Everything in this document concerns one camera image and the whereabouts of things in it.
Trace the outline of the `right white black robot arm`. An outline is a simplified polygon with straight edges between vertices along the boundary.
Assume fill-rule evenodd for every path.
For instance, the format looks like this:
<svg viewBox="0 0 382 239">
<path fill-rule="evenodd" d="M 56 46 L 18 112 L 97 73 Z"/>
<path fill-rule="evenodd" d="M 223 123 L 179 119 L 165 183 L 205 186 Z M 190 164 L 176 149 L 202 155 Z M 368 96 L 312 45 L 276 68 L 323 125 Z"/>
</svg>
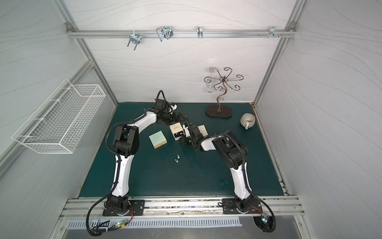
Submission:
<svg viewBox="0 0 382 239">
<path fill-rule="evenodd" d="M 234 203 L 236 210 L 241 214 L 248 213 L 251 209 L 262 211 L 262 200 L 256 196 L 249 185 L 247 174 L 248 150 L 236 135 L 228 130 L 214 136 L 203 137 L 199 128 L 191 124 L 185 117 L 184 131 L 189 135 L 183 135 L 183 145 L 191 145 L 196 151 L 215 150 L 225 165 L 230 169 L 234 184 Z"/>
</svg>

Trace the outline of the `cream drawer jewelry box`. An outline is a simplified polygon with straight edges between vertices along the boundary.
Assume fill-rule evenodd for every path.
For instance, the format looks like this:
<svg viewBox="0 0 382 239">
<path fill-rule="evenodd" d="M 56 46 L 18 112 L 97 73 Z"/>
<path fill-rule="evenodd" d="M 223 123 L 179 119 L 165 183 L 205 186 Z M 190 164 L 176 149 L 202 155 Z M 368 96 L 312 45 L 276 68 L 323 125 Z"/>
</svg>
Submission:
<svg viewBox="0 0 382 239">
<path fill-rule="evenodd" d="M 207 130 L 206 130 L 204 125 L 199 125 L 198 129 L 199 129 L 199 131 L 200 131 L 200 133 L 202 134 L 203 137 L 207 137 L 208 136 Z"/>
</svg>

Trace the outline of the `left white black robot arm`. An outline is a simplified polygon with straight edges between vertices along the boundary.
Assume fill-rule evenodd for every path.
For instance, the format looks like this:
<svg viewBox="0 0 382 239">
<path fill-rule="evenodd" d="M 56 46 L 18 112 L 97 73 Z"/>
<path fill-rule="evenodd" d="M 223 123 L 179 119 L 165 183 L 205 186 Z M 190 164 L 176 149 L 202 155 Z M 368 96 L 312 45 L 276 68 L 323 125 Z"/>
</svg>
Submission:
<svg viewBox="0 0 382 239">
<path fill-rule="evenodd" d="M 167 125 L 185 121 L 181 113 L 176 113 L 177 105 L 166 100 L 160 90 L 155 99 L 155 105 L 128 122 L 120 122 L 112 126 L 106 133 L 105 146 L 116 157 L 116 168 L 113 186 L 107 195 L 105 207 L 119 216 L 126 215 L 129 203 L 129 175 L 134 155 L 139 149 L 139 134 L 158 120 Z"/>
</svg>

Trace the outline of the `mint green jewelry box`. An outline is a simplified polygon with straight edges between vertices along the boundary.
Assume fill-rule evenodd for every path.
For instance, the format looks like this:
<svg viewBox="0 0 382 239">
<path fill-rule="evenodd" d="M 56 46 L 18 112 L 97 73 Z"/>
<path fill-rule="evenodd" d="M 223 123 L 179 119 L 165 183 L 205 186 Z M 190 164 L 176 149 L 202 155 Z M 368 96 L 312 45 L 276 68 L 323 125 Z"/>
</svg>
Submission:
<svg viewBox="0 0 382 239">
<path fill-rule="evenodd" d="M 165 136 L 161 130 L 150 135 L 149 139 L 150 139 L 154 149 L 167 143 L 167 139 L 165 138 Z"/>
</svg>

